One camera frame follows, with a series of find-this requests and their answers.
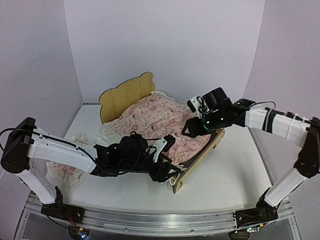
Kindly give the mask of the pink unicorn print blanket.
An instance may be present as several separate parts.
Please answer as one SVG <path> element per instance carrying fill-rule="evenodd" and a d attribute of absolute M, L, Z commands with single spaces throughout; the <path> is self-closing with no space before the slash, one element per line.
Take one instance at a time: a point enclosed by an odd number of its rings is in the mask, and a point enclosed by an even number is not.
<path fill-rule="evenodd" d="M 195 138 L 182 135 L 186 121 L 195 116 L 187 105 L 156 91 L 131 104 L 115 120 L 104 123 L 98 135 L 112 144 L 132 131 L 145 139 L 163 138 L 170 134 L 175 138 L 175 144 L 164 155 L 172 160 L 174 166 L 185 171 L 212 138 L 210 135 Z"/>

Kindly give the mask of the wooden pet bed frame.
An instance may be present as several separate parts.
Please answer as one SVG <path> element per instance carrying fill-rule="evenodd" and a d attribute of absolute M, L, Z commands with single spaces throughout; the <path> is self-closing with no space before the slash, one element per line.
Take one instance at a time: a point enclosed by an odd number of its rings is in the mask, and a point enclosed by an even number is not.
<path fill-rule="evenodd" d="M 108 123 L 117 119 L 130 105 L 138 100 L 150 96 L 154 92 L 162 92 L 156 90 L 153 77 L 154 75 L 151 72 L 145 72 L 139 77 L 121 83 L 116 88 L 111 88 L 103 92 L 99 97 L 99 103 L 101 104 L 100 118 L 102 123 Z M 206 145 L 206 148 L 196 154 L 196 158 L 189 164 L 185 171 L 181 170 L 178 177 L 173 177 L 169 181 L 173 187 L 173 193 L 176 194 L 183 187 L 190 174 L 211 150 L 218 146 L 224 135 L 225 132 L 222 129 L 213 132 L 210 135 L 212 138 L 209 144 Z"/>

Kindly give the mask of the pink ruffled unicorn pillow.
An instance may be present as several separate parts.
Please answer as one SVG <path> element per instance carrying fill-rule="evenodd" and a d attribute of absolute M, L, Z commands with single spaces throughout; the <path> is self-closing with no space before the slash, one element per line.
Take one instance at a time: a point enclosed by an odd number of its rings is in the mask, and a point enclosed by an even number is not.
<path fill-rule="evenodd" d="M 64 184 L 66 186 L 76 185 L 85 172 L 79 168 L 66 164 L 47 161 L 46 162 L 46 178 L 53 184 Z"/>

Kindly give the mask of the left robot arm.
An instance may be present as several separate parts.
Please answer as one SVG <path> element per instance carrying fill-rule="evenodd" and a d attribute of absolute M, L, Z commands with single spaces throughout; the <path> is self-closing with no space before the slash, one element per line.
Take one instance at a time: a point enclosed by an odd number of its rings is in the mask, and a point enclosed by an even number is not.
<path fill-rule="evenodd" d="M 153 144 L 132 131 L 109 146 L 83 145 L 45 132 L 31 117 L 5 131 L 9 134 L 5 146 L 1 147 L 1 167 L 18 176 L 57 219 L 67 214 L 62 192 L 41 176 L 36 160 L 68 165 L 97 177 L 144 173 L 159 183 L 177 177 L 182 171 L 164 155 L 176 142 L 170 134 L 153 139 Z"/>

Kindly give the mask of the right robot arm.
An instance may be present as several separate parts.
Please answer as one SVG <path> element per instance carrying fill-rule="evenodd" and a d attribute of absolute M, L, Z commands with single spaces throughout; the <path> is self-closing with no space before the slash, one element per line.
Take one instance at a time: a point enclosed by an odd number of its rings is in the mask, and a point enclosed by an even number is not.
<path fill-rule="evenodd" d="M 242 98 L 232 102 L 221 87 L 187 101 L 196 116 L 186 121 L 182 135 L 195 138 L 237 125 L 284 138 L 300 147 L 294 166 L 269 188 L 262 203 L 252 209 L 252 218 L 262 222 L 272 209 L 306 179 L 320 173 L 320 120 L 264 107 L 263 102 Z"/>

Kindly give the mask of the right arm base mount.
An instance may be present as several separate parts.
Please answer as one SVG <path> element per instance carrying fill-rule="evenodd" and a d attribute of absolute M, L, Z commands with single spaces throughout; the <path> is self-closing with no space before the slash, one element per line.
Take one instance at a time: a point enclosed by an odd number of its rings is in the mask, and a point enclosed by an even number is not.
<path fill-rule="evenodd" d="M 236 228 L 255 227 L 260 224 L 266 224 L 268 222 L 278 219 L 278 213 L 275 208 L 264 209 L 261 207 L 249 208 L 238 210 L 233 213 L 233 218 L 236 221 Z"/>

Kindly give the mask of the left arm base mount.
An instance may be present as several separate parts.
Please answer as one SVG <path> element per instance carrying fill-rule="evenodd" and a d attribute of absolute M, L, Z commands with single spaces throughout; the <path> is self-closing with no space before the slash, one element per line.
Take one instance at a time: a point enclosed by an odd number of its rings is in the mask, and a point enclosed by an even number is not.
<path fill-rule="evenodd" d="M 41 213 L 50 220 L 62 220 L 71 224 L 81 224 L 84 219 L 85 209 L 80 206 L 70 204 L 44 204 L 41 208 Z"/>

